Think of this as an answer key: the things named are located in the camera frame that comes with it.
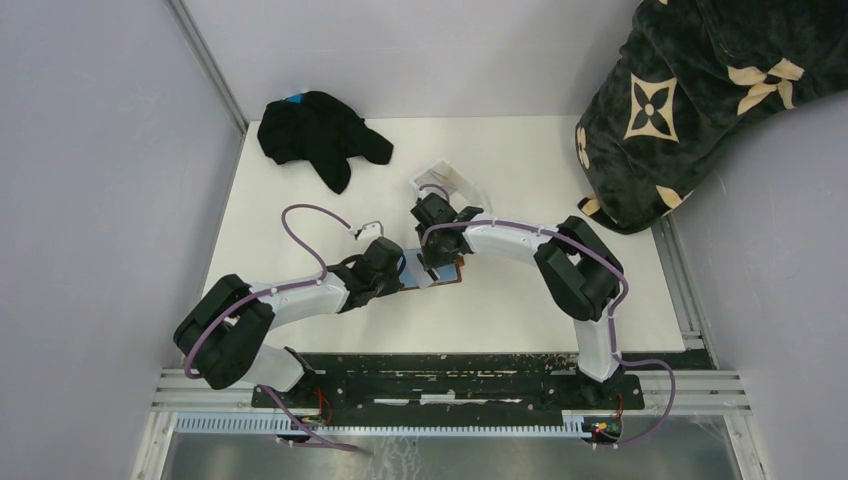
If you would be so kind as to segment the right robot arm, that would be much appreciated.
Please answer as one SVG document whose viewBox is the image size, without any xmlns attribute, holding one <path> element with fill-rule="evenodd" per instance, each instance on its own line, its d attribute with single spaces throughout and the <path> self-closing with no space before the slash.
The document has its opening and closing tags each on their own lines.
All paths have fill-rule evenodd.
<svg viewBox="0 0 848 480">
<path fill-rule="evenodd" d="M 614 316 L 630 286 L 622 264 L 588 223 L 570 216 L 558 225 L 536 225 L 499 218 L 480 207 L 457 211 L 435 193 L 418 199 L 411 214 L 426 269 L 472 254 L 536 267 L 554 303 L 574 322 L 580 400 L 602 408 L 617 396 L 615 377 L 622 363 Z"/>
</svg>

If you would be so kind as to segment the brown leather card holder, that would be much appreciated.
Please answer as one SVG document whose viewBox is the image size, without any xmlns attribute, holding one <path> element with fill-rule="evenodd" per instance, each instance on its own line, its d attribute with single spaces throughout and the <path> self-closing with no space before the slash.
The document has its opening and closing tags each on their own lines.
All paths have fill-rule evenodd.
<svg viewBox="0 0 848 480">
<path fill-rule="evenodd" d="M 462 281 L 461 269 L 464 265 L 464 260 L 458 259 L 452 265 L 427 269 L 424 266 L 423 255 L 420 251 L 406 250 L 397 264 L 401 282 L 400 290 L 426 289 L 460 283 Z"/>
</svg>

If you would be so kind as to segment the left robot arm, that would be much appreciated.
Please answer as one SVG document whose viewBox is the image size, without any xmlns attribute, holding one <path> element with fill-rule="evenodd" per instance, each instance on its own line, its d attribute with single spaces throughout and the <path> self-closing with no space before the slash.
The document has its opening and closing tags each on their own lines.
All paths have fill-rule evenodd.
<svg viewBox="0 0 848 480">
<path fill-rule="evenodd" d="M 267 334 L 398 292 L 404 264 L 402 248 L 379 237 L 364 253 L 328 266 L 324 276 L 271 285 L 225 275 L 179 324 L 173 342 L 185 356 L 188 377 L 201 378 L 214 390 L 244 381 L 272 388 L 291 406 L 303 406 L 315 391 L 309 367 L 293 349 L 266 344 Z"/>
</svg>

